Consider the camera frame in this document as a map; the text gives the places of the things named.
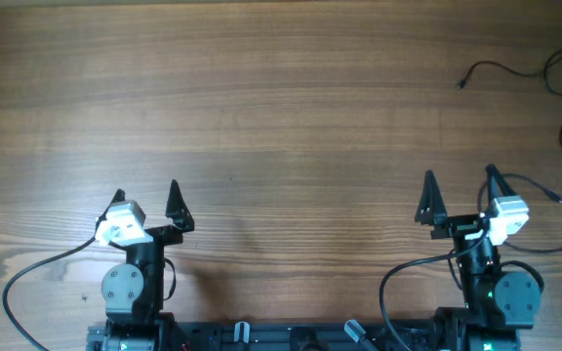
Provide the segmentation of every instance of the cable connector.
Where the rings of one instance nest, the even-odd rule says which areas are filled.
[[[461,79],[459,81],[459,83],[457,83],[457,89],[461,90],[461,89],[465,88],[466,84],[467,84],[467,79]]]
[[[547,196],[550,200],[562,204],[562,197],[560,197],[557,193],[550,189],[544,189],[543,193]]]
[[[349,320],[343,325],[343,329],[356,343],[363,346],[364,350],[379,351],[379,349],[368,338],[366,338],[366,331],[359,323],[357,323],[357,321]]]

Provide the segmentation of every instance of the wooden table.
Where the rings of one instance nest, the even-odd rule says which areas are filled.
[[[179,321],[380,319],[394,265],[447,252],[414,223],[433,169],[451,215],[475,211],[484,166],[562,195],[562,98],[522,70],[562,46],[562,2],[199,4],[0,10],[0,350],[30,350],[5,283],[93,235],[117,188],[167,222],[177,179],[196,231],[167,256]],[[531,207],[514,243],[562,244],[562,205]],[[562,350],[562,253],[526,350]],[[104,321],[100,281],[124,255],[93,244],[31,272],[11,307],[51,349]],[[167,274],[165,284],[169,284]],[[386,289],[393,318],[461,306],[445,263]]]

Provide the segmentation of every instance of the wood grain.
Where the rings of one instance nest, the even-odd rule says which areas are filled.
[[[562,98],[491,68],[455,90],[477,60],[533,70],[561,46],[556,1],[0,10],[0,296],[91,237],[118,187],[165,223],[175,178],[197,224],[167,252],[179,321],[377,321],[388,269],[451,248],[413,222],[425,170],[452,215],[474,211],[488,163],[562,195]],[[562,205],[512,185],[532,216],[514,242],[562,243]],[[546,278],[526,349],[562,350],[562,253],[502,256]],[[24,277],[11,307],[78,350],[122,260],[92,245]],[[399,274],[386,303],[423,318],[462,298],[440,263]],[[0,298],[9,349],[31,347]]]

